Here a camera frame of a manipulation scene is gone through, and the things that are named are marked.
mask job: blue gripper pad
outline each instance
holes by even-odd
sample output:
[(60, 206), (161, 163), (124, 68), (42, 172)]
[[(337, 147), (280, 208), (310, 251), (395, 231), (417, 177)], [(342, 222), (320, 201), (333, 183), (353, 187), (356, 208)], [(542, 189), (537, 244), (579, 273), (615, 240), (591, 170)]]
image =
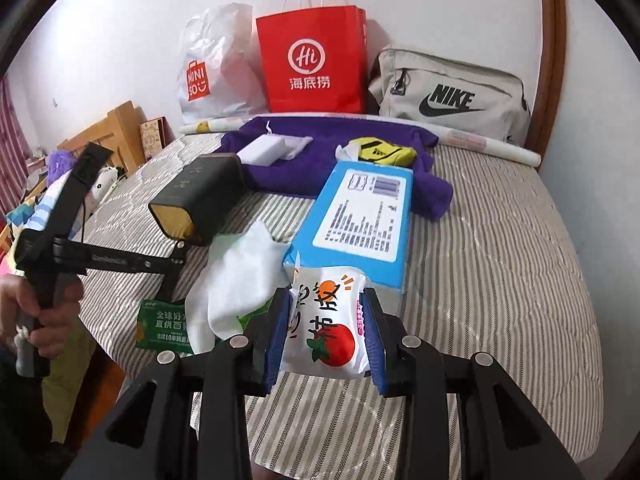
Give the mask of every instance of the blue gripper pad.
[(276, 309), (277, 317), (274, 329), (269, 339), (269, 347), (267, 348), (264, 362), (264, 383), (267, 393), (271, 393), (271, 387), (278, 379), (280, 371), (280, 363), (282, 362), (282, 353), (284, 352), (284, 343), (287, 340), (287, 327), (289, 325), (289, 311), (291, 309), (292, 296), (288, 290), (285, 294), (276, 295), (271, 301), (269, 311)]
[(387, 382), (385, 371), (385, 349), (382, 346), (378, 325), (373, 317), (373, 311), (369, 300), (364, 293), (360, 294), (360, 304), (362, 306), (362, 317), (364, 318), (364, 345), (369, 357), (369, 369), (371, 379), (378, 388), (380, 395), (386, 395)]

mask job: nike swoosh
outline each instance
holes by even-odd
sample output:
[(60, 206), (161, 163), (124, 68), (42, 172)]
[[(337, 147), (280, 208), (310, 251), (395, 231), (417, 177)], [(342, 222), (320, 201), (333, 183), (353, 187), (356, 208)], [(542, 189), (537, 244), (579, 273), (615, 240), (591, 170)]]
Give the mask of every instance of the nike swoosh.
[(418, 111), (424, 115), (425, 117), (441, 117), (443, 115), (453, 115), (453, 114), (463, 114), (466, 112), (482, 112), (484, 108), (432, 108), (429, 106), (429, 97), (431, 94), (427, 95), (420, 106), (418, 107)]

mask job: white plastic bag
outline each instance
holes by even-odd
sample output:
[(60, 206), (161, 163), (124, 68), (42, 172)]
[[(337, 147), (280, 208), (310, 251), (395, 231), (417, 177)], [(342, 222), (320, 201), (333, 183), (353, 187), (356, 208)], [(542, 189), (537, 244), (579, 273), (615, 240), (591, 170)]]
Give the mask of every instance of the white plastic bag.
[(228, 4), (191, 18), (180, 39), (178, 100), (185, 124), (268, 111), (260, 82), (245, 59), (252, 7)]
[(354, 267), (311, 269), (296, 265), (280, 370), (357, 379), (369, 370), (360, 293), (367, 277)]

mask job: beige nike bag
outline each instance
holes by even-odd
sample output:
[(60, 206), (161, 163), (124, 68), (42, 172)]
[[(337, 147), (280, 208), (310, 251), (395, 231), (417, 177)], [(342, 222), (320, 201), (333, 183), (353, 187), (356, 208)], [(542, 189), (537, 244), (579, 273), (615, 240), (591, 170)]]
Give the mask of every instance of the beige nike bag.
[(374, 63), (369, 92), (381, 116), (439, 124), (518, 146), (527, 137), (530, 113), (522, 81), (494, 68), (389, 45)]

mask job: blue box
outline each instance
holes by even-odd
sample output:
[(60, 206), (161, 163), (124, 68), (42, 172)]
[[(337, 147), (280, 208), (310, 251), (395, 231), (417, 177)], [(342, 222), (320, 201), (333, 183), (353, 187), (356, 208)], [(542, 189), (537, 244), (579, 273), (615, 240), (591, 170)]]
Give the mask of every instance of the blue box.
[(414, 173), (370, 162), (335, 165), (284, 264), (362, 270), (385, 312), (402, 297)]

